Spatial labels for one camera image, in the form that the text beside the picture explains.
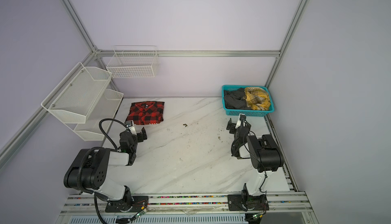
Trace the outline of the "red black plaid shirt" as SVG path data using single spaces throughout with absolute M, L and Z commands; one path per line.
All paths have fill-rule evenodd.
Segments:
M 164 121 L 164 102 L 146 101 L 132 103 L 126 121 L 136 125 L 160 124 Z

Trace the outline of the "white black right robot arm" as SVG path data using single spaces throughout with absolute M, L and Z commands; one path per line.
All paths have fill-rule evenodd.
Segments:
M 245 183 L 244 193 L 250 196 L 266 194 L 266 184 L 270 176 L 284 165 L 284 158 L 272 135 L 256 136 L 245 115 L 240 115 L 236 122 L 231 119 L 226 130 L 234 135 L 231 144 L 231 156 L 238 160 L 250 160 L 256 170 L 256 177 Z

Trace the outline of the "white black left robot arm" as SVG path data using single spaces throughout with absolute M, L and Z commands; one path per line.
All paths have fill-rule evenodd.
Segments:
M 126 130 L 120 133 L 118 150 L 103 147 L 80 150 L 64 176 L 64 186 L 94 194 L 105 201 L 132 203 L 129 187 L 109 178 L 108 168 L 133 165 L 138 143 L 147 138 L 144 128 L 136 134 Z

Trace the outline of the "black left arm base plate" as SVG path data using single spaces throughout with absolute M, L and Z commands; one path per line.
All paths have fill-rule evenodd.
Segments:
M 105 208 L 106 213 L 137 213 L 148 206 L 148 196 L 132 196 L 128 203 L 125 200 L 108 201 Z

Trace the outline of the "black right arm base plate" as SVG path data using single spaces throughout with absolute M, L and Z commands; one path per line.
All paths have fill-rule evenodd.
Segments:
M 268 211 L 269 204 L 265 194 L 260 196 L 230 194 L 228 195 L 228 208 L 230 211 Z

